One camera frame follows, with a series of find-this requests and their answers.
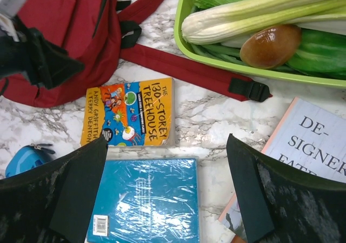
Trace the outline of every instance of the brown egg-shaped object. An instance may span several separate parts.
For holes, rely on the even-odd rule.
[[[240,49],[241,60],[255,68],[272,69],[285,64],[302,40],[300,27],[291,24],[266,28],[250,37]]]

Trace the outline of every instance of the backpack strap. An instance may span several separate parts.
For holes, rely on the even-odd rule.
[[[164,0],[137,0],[123,9],[118,15],[122,34],[134,30],[133,24],[123,24],[124,21],[142,23],[156,11]],[[249,77],[230,71],[211,67],[196,61],[173,55],[164,51],[137,44],[137,35],[122,40],[120,58],[169,75],[182,81],[215,91],[239,101],[265,101],[272,97],[269,87],[255,82]]]

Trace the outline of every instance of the plastic wrap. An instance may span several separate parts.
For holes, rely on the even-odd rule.
[[[88,242],[199,242],[197,160],[109,160]]]

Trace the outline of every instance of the yellow book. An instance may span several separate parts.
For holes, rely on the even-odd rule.
[[[88,89],[81,145],[101,135],[109,146],[174,145],[174,98],[173,78]]]

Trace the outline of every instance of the red strap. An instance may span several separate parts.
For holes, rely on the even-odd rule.
[[[164,0],[137,0],[118,14],[119,20],[135,21],[140,24],[155,12],[163,1]],[[132,48],[122,49],[120,58],[239,101],[249,100],[249,98],[244,95],[228,91],[233,78],[252,82],[251,78],[240,74],[210,67],[140,44]]]
[[[118,14],[119,21],[135,21],[137,24],[141,24],[156,11],[163,1],[137,0]]]
[[[166,74],[208,90],[215,91],[239,101],[248,98],[228,92],[232,78],[252,81],[251,78],[201,64],[180,56],[169,54],[140,44],[133,48],[122,49],[120,57],[162,74]]]

